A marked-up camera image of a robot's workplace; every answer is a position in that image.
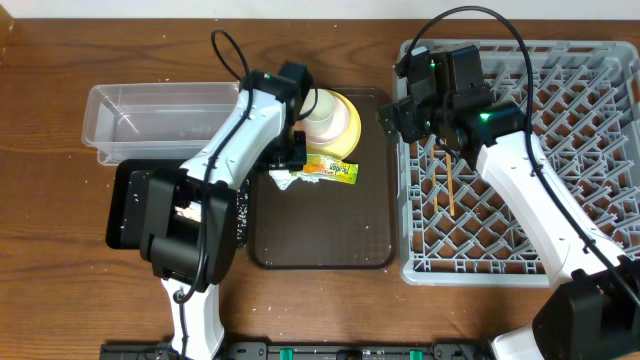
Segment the white napkin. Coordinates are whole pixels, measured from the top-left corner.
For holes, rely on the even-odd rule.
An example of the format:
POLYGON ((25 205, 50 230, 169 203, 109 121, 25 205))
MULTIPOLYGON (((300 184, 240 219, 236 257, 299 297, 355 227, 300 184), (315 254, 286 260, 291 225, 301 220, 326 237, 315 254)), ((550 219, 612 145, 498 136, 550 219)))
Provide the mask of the white napkin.
POLYGON ((276 186, 282 191, 286 190, 297 180, 308 183, 318 183, 320 181, 319 178, 303 171, 270 170, 268 174, 274 180, 276 186))

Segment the yellow snack wrapper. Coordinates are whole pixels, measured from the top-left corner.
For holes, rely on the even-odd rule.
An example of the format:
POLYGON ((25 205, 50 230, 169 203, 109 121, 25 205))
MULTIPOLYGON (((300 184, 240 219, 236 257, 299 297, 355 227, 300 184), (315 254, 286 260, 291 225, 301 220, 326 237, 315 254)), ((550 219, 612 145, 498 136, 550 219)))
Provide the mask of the yellow snack wrapper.
POLYGON ((321 180, 354 185, 357 182, 359 166, 323 154, 308 154, 302 174, 321 180))

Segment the wooden chopstick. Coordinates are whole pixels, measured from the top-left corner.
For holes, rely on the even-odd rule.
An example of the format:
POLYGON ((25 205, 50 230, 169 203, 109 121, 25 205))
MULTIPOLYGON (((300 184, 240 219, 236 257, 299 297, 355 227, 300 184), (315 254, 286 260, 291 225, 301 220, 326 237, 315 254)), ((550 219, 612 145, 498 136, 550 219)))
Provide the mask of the wooden chopstick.
POLYGON ((438 189, 438 182, 437 182, 437 165, 438 165, 438 162, 437 162, 437 157, 436 157, 436 154, 435 154, 435 149, 436 149, 436 146, 433 146, 431 148, 431 151, 430 151, 432 163, 435 165, 434 170, 432 171, 432 175, 431 175, 432 188, 435 191, 434 197, 433 197, 434 214, 439 212, 439 200, 438 200, 439 189, 438 189))
POLYGON ((447 188, 449 198, 449 213, 451 217, 455 216, 455 201, 454 201, 454 187, 452 176, 452 157, 449 153, 445 156, 446 175, 447 175, 447 188))

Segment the white paper cup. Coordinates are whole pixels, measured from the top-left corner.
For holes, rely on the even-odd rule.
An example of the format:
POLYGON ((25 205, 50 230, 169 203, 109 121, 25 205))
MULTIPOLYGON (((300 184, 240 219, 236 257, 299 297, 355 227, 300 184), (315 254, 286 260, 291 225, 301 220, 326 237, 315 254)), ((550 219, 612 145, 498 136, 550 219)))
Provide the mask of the white paper cup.
POLYGON ((296 125, 312 134, 328 131, 336 109, 333 95, 325 89, 311 89, 301 108, 300 119, 296 125))

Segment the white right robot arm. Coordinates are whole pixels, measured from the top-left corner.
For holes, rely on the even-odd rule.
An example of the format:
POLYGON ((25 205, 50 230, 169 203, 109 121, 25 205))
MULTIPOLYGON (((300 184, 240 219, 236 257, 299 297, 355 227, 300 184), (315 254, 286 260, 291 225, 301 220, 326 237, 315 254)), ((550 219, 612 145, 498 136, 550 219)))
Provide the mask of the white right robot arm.
POLYGON ((532 323, 491 342, 497 359, 614 359, 639 349, 639 263, 584 212, 503 102, 448 112, 406 97, 382 106, 387 136, 445 141, 502 198, 542 261, 553 290, 532 323))

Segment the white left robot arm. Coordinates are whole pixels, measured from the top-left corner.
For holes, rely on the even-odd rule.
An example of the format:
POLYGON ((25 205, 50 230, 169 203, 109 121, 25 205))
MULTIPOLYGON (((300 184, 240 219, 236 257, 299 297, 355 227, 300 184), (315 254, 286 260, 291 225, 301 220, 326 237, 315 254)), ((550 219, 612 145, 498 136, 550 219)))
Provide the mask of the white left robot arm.
POLYGON ((140 255, 170 298, 173 358, 218 353, 225 336, 219 285, 235 255, 238 191, 255 167, 303 168, 306 139, 294 125, 312 84, 297 63, 276 74, 248 73, 234 110, 208 144, 179 167, 157 167, 146 178, 140 255))

